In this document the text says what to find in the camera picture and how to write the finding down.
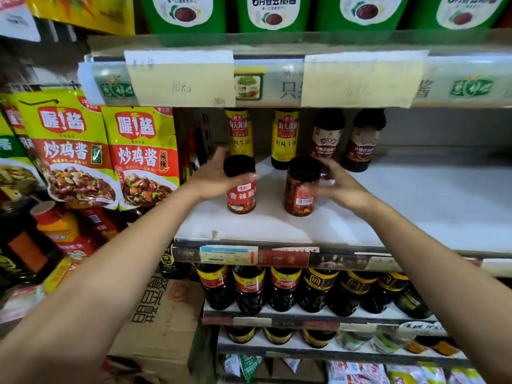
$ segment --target green plastic tub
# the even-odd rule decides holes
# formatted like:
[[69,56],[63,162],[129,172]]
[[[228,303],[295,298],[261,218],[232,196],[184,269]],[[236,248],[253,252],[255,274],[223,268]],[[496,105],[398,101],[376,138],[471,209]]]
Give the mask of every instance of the green plastic tub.
[[141,0],[154,34],[226,33],[225,0]]
[[237,0],[240,32],[306,30],[311,0]]
[[316,31],[396,29],[408,0],[317,0]]
[[509,0],[416,0],[408,29],[467,30],[491,27]]

